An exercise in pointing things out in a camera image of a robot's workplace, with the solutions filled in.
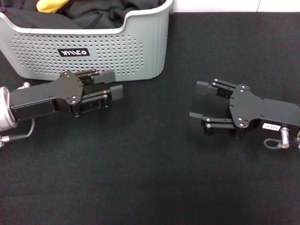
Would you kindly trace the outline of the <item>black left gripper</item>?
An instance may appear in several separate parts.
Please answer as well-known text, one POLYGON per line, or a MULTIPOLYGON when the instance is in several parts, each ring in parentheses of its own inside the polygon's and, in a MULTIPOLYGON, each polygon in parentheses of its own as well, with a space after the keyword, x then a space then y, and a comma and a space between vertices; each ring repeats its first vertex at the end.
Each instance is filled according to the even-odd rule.
POLYGON ((117 85, 83 95, 83 86, 115 82, 115 71, 96 69, 63 73, 57 80, 10 93, 10 109, 16 121, 66 112, 80 117, 87 112, 106 108, 124 98, 123 86, 117 85))

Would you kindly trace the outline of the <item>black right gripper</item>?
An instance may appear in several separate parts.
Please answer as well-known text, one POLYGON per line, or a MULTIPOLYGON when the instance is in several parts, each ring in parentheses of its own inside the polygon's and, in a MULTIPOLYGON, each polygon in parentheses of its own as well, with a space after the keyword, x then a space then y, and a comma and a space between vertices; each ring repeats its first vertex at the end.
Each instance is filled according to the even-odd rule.
POLYGON ((235 85, 215 78, 212 83, 197 81, 197 94, 212 94, 229 100, 231 118, 213 118, 190 112, 189 126, 194 131, 203 130, 206 136, 216 134, 236 135, 237 129, 253 128, 280 134, 287 128, 289 136, 300 133, 300 105, 259 97, 245 84, 235 85))

